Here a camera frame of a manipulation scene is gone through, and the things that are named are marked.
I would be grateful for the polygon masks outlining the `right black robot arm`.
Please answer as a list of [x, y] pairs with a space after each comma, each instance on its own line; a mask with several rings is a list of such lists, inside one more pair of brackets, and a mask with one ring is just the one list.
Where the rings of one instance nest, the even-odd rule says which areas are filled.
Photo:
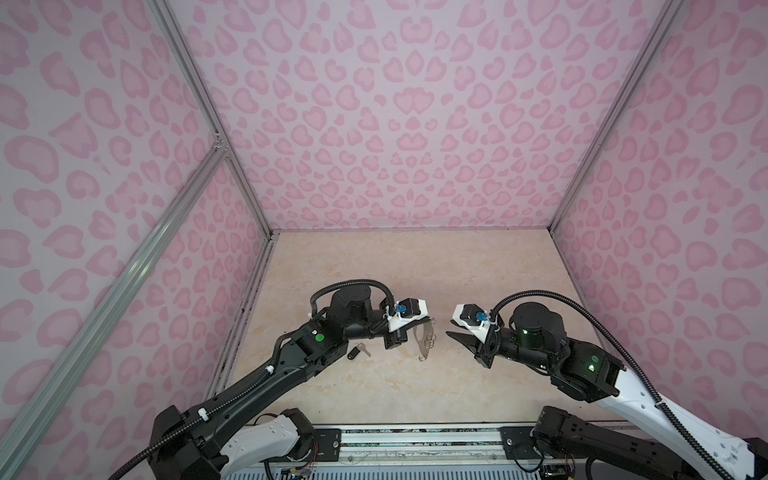
[[476, 304], [456, 306], [451, 338], [482, 366], [497, 358], [548, 377], [569, 398], [595, 404], [644, 432], [637, 438], [543, 407], [531, 432], [553, 456], [583, 456], [649, 479], [764, 479], [767, 443], [733, 436], [660, 394], [636, 369], [596, 344], [567, 335], [562, 317], [537, 302], [518, 305], [508, 325]]

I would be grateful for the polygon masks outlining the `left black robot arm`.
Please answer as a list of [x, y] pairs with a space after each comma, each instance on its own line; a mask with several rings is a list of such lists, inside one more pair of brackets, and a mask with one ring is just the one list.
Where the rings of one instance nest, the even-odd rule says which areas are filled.
[[264, 364], [185, 411], [170, 406], [157, 415], [144, 458], [156, 478], [221, 478], [232, 460], [226, 442], [281, 396], [345, 357], [351, 341], [380, 338], [393, 349], [430, 320], [425, 300], [396, 300], [371, 279], [323, 287], [309, 305], [308, 320], [282, 334]]

